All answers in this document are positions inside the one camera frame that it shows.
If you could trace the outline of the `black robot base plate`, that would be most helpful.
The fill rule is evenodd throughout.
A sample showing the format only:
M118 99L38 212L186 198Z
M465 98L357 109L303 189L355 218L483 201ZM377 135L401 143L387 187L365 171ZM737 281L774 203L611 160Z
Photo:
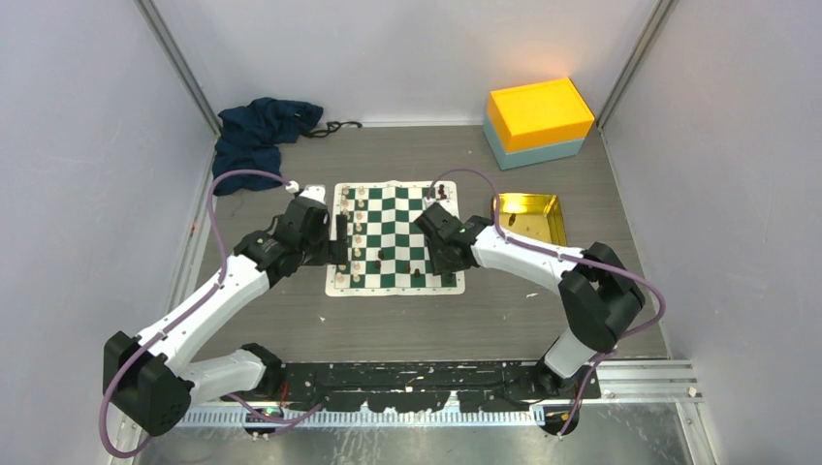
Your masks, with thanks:
M295 362L241 394L302 427L537 425L550 434L573 432L576 400L600 396L587 366L554 382L527 360Z

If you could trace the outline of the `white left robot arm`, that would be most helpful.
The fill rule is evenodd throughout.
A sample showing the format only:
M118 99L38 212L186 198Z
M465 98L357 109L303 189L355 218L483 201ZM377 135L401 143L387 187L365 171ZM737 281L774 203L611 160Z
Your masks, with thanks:
M219 270L170 314L134 336L104 346L104 395L147 435L172 430L190 408L230 394L276 396L281 359L248 343L227 356L194 361L234 315L302 266L329 264L334 241L323 185L299 188L272 230L247 234Z

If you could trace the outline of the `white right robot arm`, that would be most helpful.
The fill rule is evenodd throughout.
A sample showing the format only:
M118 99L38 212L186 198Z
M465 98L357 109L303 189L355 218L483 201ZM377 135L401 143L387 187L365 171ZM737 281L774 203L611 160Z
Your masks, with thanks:
M472 216L462 222L439 203L413 223L424 235L434 274L495 269L559 296L568 327L535 368L535 380L549 397L572 389L578 371L611 351L645 306L642 291L624 276L617 254L603 243L586 249L555 246L505 232L489 218Z

